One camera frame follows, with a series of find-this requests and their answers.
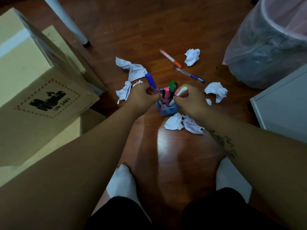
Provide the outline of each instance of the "plastic bag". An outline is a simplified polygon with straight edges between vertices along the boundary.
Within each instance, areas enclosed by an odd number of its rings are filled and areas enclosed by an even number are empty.
[[[307,0],[260,0],[223,64],[246,85],[267,88],[307,63]]]

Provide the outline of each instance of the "forearm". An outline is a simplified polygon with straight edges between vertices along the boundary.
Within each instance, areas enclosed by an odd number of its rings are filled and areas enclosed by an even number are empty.
[[[82,229],[117,166],[136,118],[124,105],[4,185],[1,225]]]
[[[197,121],[290,227],[307,225],[305,143],[235,120],[211,107],[204,108]]]

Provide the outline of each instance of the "white sock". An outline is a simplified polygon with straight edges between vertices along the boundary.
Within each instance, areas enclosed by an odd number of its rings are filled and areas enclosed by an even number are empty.
[[[248,203],[252,187],[228,157],[221,161],[216,173],[216,190],[225,187],[238,191],[243,196],[245,202]]]
[[[138,200],[134,178],[126,165],[121,164],[120,167],[115,169],[115,172],[111,180],[109,181],[108,186],[106,187],[106,191],[108,192],[110,198],[113,198],[115,196],[121,196],[132,199],[144,211],[140,204],[140,201]]]

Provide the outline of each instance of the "blue pen holder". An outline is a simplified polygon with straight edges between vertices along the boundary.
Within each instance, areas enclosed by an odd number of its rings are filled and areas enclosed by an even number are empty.
[[[156,105],[157,105],[157,108],[158,108],[158,110],[159,110],[159,112],[162,116],[175,114],[175,113],[178,112],[178,109],[179,109],[179,106],[176,103],[173,106],[170,106],[168,108],[163,108],[163,109],[161,109],[161,105],[160,105],[159,102],[156,102]]]

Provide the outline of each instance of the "tattoo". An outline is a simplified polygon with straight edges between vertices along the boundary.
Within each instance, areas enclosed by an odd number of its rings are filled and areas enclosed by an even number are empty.
[[[233,143],[231,142],[231,139],[228,136],[220,136],[217,135],[215,133],[215,130],[213,130],[212,128],[210,128],[209,130],[210,135],[213,137],[213,139],[224,148],[226,155],[232,157],[233,159],[235,159],[236,157],[238,157],[236,151],[235,151],[235,147],[233,145]]]

